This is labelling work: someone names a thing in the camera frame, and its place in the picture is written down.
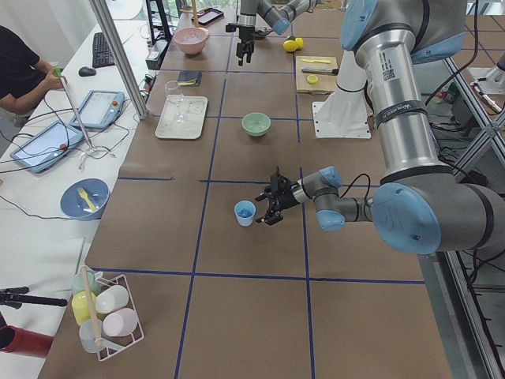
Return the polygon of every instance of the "black shirt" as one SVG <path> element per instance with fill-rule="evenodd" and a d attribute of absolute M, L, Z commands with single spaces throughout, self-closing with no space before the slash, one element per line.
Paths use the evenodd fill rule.
<path fill-rule="evenodd" d="M 46 77 L 32 68 L 39 59 L 21 38 L 0 25 L 0 99 L 26 95 Z"/>

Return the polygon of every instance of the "computer mouse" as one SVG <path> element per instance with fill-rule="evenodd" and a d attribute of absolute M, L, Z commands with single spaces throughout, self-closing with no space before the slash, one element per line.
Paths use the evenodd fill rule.
<path fill-rule="evenodd" d="M 79 76 L 80 77 L 92 77 L 93 75 L 96 75 L 96 70 L 93 69 L 92 67 L 81 67 L 79 69 Z"/>

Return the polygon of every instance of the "brown table surface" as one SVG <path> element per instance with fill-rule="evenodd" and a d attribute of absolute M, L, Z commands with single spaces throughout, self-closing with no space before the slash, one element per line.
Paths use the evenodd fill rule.
<path fill-rule="evenodd" d="M 482 18 L 479 62 L 490 66 L 505 23 Z M 237 37 L 224 32 L 233 19 L 227 11 L 209 28 L 197 56 L 170 46 L 88 254 L 88 265 L 127 275 L 145 339 L 98 362 L 67 310 L 39 377 L 451 377 L 417 257 L 389 248 L 373 225 L 328 234 L 305 205 L 273 227 L 238 226 L 234 204 L 257 196 L 277 166 L 297 179 L 335 165 L 347 184 L 367 172 L 373 193 L 384 163 L 375 130 L 370 140 L 315 138 L 310 107 L 325 96 L 295 93 L 283 37 L 258 41 L 239 68 Z M 289 31 L 305 38 L 295 54 L 340 61 L 341 23 L 338 10 L 301 15 Z M 184 91 L 208 97 L 204 131 L 162 141 L 163 85 L 181 69 L 203 71 L 201 86 Z M 268 135 L 241 130 L 251 111 L 271 117 Z M 362 182 L 351 193 L 364 191 Z"/>

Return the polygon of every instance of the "knife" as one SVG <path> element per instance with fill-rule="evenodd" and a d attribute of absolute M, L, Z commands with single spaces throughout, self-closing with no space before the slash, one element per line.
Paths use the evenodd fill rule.
<path fill-rule="evenodd" d="M 320 75 L 339 75 L 339 69 L 312 69 L 312 68 L 302 68 L 302 73 L 318 73 Z"/>

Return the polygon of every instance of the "pink bowl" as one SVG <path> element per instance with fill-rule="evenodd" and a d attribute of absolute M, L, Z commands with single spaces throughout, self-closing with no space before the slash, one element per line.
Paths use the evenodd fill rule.
<path fill-rule="evenodd" d="M 174 41 L 186 54 L 195 55 L 204 49 L 207 33 L 200 28 L 184 28 L 175 32 Z"/>

